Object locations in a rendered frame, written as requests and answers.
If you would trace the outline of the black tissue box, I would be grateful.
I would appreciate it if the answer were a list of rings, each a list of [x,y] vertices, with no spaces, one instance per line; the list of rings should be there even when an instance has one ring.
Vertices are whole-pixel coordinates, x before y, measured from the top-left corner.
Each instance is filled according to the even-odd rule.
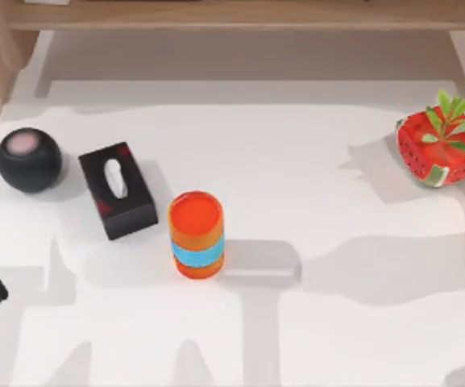
[[[156,204],[126,142],[85,153],[78,160],[109,240],[158,223]]]

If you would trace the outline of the wooden shelf unit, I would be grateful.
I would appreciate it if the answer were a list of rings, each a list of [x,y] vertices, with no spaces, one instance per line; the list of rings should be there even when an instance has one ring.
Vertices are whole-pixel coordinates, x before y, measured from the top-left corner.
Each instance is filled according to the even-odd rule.
[[[455,70],[447,31],[465,31],[465,0],[0,0],[0,119],[235,102],[242,85],[262,102],[272,83],[334,75],[313,64],[340,40],[382,43],[394,60],[432,44],[440,69],[390,74],[437,81]]]

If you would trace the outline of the black round speaker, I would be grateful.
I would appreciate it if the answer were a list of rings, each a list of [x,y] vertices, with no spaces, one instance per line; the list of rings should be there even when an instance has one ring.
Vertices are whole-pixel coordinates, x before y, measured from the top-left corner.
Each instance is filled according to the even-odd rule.
[[[0,143],[0,176],[12,188],[37,194],[58,181],[63,159],[57,142],[34,127],[8,133]]]

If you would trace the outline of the red watermelon plant pot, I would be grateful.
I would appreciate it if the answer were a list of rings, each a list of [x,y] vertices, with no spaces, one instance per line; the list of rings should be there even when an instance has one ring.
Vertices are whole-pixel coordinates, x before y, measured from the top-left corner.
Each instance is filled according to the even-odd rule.
[[[396,148],[423,185],[440,188],[465,180],[465,98],[438,91],[438,104],[396,124]]]

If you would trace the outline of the orange and blue can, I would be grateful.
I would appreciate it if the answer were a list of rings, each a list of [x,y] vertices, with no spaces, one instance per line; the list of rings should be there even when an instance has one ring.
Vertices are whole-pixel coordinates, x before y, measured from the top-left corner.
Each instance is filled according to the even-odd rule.
[[[190,279],[217,274],[225,260],[223,209],[210,193],[181,193],[168,207],[172,255],[177,270]]]

